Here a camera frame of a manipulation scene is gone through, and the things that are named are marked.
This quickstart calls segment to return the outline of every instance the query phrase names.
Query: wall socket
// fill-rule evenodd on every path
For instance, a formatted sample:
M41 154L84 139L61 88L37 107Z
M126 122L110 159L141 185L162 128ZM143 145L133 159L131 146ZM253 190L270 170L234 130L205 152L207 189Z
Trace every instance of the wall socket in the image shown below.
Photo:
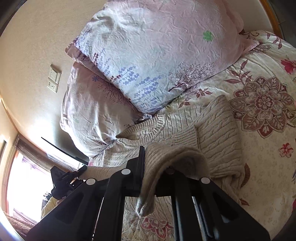
M53 92L57 92L57 88L58 88L58 84L56 82L54 82L53 80L51 80L50 78L48 78L48 82L47 82L47 87L50 88Z

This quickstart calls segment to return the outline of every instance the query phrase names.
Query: beige cable knit sweater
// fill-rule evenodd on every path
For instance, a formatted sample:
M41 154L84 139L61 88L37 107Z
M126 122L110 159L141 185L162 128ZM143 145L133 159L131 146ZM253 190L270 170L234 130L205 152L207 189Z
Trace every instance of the beige cable knit sweater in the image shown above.
M244 164L236 122L225 96L217 97L207 107L188 106L177 112L158 114L117 137L102 154L101 166L124 167L129 159L138 156L139 146L144 146L147 152L152 142L195 147L206 157L211 179L239 202L237 194L244 179ZM156 200L157 219L168 218L163 215L164 205L169 206L170 201ZM136 199L127 199L126 208L132 211L135 207Z

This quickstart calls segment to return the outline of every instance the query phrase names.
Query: bed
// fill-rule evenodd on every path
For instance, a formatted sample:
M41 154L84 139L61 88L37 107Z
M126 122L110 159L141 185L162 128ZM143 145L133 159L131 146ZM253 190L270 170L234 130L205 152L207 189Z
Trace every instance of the bed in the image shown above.
M154 114L175 112L192 105L205 106L219 95L227 97L239 130L245 163L240 202L273 238L296 207L293 158L296 49L265 30L241 36L257 41L258 45L227 69L188 88ZM89 165L101 166L103 152L100 149L94 153ZM174 240L173 223L153 216L139 218L125 211L122 240Z

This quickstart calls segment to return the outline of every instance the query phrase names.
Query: black device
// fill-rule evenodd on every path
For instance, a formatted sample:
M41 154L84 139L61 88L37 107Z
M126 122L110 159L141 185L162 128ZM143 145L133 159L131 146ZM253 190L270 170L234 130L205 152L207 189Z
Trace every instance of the black device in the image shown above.
M109 179L90 178L74 190L72 176L55 176L57 197L70 194L28 232L26 241L121 240L125 197L140 194L144 152L140 147L139 157ZM207 177L194 180L169 168L155 195L171 196L176 241L270 241L266 229Z

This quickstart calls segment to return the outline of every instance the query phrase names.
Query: ribbed neckline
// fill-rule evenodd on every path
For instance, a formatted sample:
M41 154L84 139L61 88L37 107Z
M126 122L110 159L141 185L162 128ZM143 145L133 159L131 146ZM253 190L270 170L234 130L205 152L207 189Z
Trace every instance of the ribbed neckline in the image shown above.
M134 133L137 133L149 126L155 125L155 128L148 133L147 136L144 138L140 138L138 140L130 140L127 138L117 138L119 142L125 143L126 145L129 146L141 146L145 145L148 142L151 142L157 135L159 135L160 131L164 128L166 122L165 115L157 115L147 121L144 121L140 124L137 124L135 126L132 126L126 130L124 130L122 133L120 133L120 136L128 136Z

